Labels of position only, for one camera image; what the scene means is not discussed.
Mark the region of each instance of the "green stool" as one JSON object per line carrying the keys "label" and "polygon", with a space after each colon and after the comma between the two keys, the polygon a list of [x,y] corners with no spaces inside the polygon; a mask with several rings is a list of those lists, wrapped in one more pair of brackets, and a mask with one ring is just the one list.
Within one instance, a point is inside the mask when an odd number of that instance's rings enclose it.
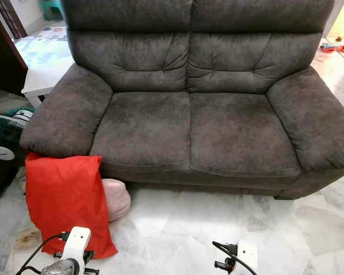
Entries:
{"label": "green stool", "polygon": [[46,20],[64,18],[59,0],[41,0],[41,2],[44,7],[44,16]]}

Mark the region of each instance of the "wooden door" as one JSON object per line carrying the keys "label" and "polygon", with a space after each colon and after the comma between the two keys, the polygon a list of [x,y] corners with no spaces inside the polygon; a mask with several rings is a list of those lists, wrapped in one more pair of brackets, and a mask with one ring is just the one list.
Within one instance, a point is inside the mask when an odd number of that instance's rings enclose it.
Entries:
{"label": "wooden door", "polygon": [[28,67],[0,21],[0,89],[21,95]]}

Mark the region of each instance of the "sofa armrest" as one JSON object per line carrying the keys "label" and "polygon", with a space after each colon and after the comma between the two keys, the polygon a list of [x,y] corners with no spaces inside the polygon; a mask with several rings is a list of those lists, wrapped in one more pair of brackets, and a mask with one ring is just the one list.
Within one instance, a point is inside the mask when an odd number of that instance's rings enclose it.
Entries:
{"label": "sofa armrest", "polygon": [[87,155],[112,94],[102,78],[73,64],[23,130],[21,147],[58,158]]}
{"label": "sofa armrest", "polygon": [[267,97],[303,170],[344,168],[344,107],[312,67],[278,81]]}

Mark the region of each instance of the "black cable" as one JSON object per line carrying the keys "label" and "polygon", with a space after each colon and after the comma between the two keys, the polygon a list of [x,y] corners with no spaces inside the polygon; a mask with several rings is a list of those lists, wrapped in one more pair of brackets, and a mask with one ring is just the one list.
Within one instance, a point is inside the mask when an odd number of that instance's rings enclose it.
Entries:
{"label": "black cable", "polygon": [[33,253],[32,255],[28,258],[28,260],[26,260],[26,262],[22,265],[22,267],[20,268],[20,270],[15,274],[15,275],[20,275],[22,274],[22,272],[26,269],[30,269],[32,270],[33,272],[36,272],[37,274],[41,274],[41,272],[39,272],[37,269],[35,269],[34,267],[32,266],[26,266],[30,260],[32,260],[32,258],[34,257],[34,255],[37,254],[37,252],[46,244],[48,243],[49,241],[51,241],[52,239],[55,239],[55,238],[62,238],[62,240],[66,241],[67,238],[69,237],[69,233],[66,232],[66,233],[61,233],[61,234],[58,234],[58,235],[54,235],[52,237],[49,237],[46,241],[44,241]]}
{"label": "black cable", "polygon": [[227,254],[227,255],[230,256],[231,258],[235,259],[235,260],[236,260],[237,262],[239,262],[240,264],[242,264],[242,265],[243,265],[248,271],[250,271],[253,275],[257,275],[257,274],[255,273],[255,271],[253,271],[252,268],[250,268],[245,262],[241,261],[240,259],[238,259],[238,258],[236,257],[236,255],[234,255],[234,254],[232,254],[231,252],[229,252],[229,251],[227,250],[227,246],[226,246],[226,245],[222,245],[221,243],[214,242],[214,241],[213,241],[213,245],[214,245],[216,248],[222,250],[225,254]]}

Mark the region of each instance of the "sofa leg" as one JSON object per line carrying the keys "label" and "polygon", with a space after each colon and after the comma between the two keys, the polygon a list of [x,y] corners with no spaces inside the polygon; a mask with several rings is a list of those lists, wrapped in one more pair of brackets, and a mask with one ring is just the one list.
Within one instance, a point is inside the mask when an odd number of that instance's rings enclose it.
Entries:
{"label": "sofa leg", "polygon": [[294,201],[297,198],[286,198],[286,197],[275,196],[274,199],[277,201]]}

